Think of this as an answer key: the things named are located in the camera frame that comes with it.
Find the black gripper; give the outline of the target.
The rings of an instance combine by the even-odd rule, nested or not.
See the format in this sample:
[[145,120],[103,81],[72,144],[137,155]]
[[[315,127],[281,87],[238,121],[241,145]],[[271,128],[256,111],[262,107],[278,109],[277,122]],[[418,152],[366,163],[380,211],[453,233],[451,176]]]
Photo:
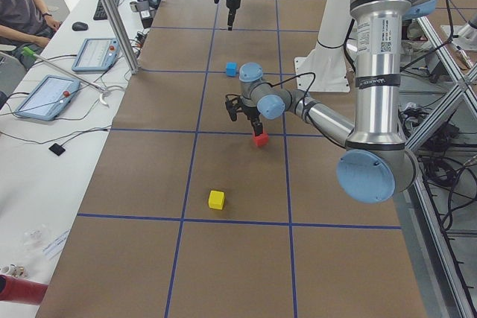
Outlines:
[[256,106],[241,106],[242,112],[246,115],[247,120],[250,121],[253,128],[253,135],[260,136],[263,134],[263,124],[260,121],[260,113]]
[[235,21],[235,14],[239,8],[239,0],[227,0],[226,6],[229,10],[227,17],[227,30],[231,31],[233,29],[233,24]]

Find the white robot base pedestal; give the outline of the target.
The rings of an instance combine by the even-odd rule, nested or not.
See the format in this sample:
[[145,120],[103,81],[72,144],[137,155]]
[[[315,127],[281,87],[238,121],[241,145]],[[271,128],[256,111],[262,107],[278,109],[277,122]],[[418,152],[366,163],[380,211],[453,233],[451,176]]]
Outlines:
[[315,48],[295,59],[297,88],[308,92],[350,91],[344,43],[351,24],[350,0],[326,0]]

